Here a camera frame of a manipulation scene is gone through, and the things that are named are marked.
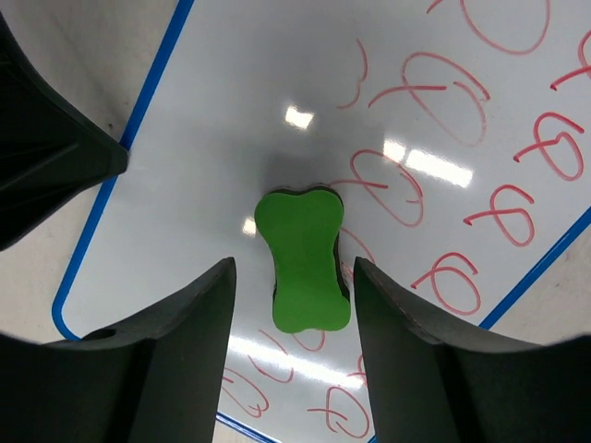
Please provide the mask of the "blue framed whiteboard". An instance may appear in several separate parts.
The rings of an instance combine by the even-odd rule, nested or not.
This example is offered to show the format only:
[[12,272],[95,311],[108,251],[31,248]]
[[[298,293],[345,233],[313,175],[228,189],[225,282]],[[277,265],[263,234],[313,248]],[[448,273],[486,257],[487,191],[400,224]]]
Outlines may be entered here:
[[492,327],[590,223],[586,1],[181,1],[52,306],[77,339],[237,269],[219,420],[258,442],[375,438],[355,314],[279,329],[255,208],[344,203],[365,257]]

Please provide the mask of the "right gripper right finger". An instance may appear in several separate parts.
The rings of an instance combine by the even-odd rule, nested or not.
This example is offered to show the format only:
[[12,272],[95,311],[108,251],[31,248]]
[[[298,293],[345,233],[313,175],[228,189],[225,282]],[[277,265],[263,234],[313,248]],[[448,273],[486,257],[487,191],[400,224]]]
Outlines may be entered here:
[[586,442],[590,339],[550,345],[472,325],[354,266],[356,317],[380,442]]

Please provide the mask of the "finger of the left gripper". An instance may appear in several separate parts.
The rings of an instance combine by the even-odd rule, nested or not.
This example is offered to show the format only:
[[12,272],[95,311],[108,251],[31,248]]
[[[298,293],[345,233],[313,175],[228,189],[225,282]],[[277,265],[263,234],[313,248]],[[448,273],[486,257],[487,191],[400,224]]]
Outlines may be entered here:
[[1,247],[127,166],[127,150],[39,75],[3,22]]

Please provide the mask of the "green bone-shaped eraser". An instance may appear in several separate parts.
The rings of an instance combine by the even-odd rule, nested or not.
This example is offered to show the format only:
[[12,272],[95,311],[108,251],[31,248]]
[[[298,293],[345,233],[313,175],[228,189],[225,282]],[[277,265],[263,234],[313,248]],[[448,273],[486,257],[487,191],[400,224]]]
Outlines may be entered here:
[[342,198],[323,185],[277,188],[257,204],[254,222],[273,262],[271,315],[278,330],[338,331],[349,323],[339,255],[343,221]]

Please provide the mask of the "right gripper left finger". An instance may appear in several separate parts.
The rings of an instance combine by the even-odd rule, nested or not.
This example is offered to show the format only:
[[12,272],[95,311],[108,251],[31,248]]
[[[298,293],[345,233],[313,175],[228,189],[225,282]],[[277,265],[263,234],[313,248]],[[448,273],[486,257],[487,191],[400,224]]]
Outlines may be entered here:
[[235,307],[225,258],[84,338],[1,338],[5,442],[209,442]]

